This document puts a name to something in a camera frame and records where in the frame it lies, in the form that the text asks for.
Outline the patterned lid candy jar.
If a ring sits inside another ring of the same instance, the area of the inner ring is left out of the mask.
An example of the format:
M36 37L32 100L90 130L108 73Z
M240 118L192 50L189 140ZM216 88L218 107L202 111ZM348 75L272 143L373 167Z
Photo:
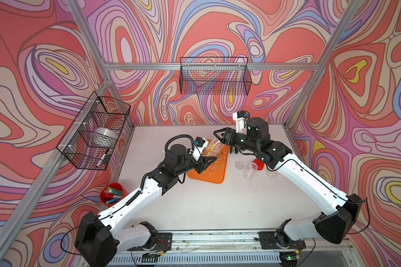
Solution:
M217 138L209 140L207 147L202 152L202 155L206 157L216 157L218 159L224 146L225 145Z

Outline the white lid candy jar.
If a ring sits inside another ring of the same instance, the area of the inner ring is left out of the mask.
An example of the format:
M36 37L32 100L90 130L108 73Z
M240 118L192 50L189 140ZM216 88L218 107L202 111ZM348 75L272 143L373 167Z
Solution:
M243 178L247 181L253 180L257 170L258 166L254 162L250 162L243 171Z

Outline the red jar lid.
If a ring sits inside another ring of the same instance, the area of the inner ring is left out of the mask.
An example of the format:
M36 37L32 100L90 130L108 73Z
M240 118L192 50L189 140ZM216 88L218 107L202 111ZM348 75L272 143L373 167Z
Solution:
M262 161L260 161L259 159L255 159L255 160L253 161L253 163L257 166L257 170L258 170L258 171L263 170L264 167L265 167L265 164L264 164Z

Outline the red lid candy jar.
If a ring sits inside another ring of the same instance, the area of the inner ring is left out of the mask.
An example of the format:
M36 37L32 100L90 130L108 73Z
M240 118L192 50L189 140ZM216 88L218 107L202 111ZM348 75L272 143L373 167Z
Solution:
M266 175L272 179L278 177L278 172L277 171L270 171L269 169L266 170Z

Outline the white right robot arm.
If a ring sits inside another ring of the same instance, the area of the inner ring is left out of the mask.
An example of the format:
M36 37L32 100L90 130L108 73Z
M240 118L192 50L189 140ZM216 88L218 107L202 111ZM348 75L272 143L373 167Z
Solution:
M289 147L273 140L268 123L262 118L236 119L236 125L236 129L226 127L213 134L224 145L251 152L271 172L292 181L320 209L305 219L285 220L275 232L277 246L287 248L293 242L311 238L340 244L357 221L364 200L335 188L307 167Z

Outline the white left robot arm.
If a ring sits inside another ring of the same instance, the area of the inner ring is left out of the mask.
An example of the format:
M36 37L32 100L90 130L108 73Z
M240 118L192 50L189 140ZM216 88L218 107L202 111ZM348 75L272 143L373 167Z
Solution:
M148 222L134 228L123 227L148 204L169 191L181 174L196 170L201 174L217 159L203 156L195 149L176 144L165 153L164 160L145 174L140 187L113 206L95 215L88 212L80 221L74 246L91 267L105 267L116 254L132 248L150 249L157 240L157 230Z

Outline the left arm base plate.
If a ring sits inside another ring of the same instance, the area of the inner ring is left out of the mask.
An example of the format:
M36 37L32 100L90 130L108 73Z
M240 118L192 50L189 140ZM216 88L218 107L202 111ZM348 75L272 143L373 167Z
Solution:
M142 247L135 247L128 249L128 251L168 251L172 248L173 234L171 232L159 232L152 240L149 240L146 245Z

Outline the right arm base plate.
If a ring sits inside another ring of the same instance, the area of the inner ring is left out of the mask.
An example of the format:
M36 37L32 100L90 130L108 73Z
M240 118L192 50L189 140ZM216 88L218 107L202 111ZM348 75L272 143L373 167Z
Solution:
M261 231L258 233L258 238L255 238L255 240L260 242L263 250L281 249L302 251L306 248L304 241L293 241L284 233L277 233L276 231Z

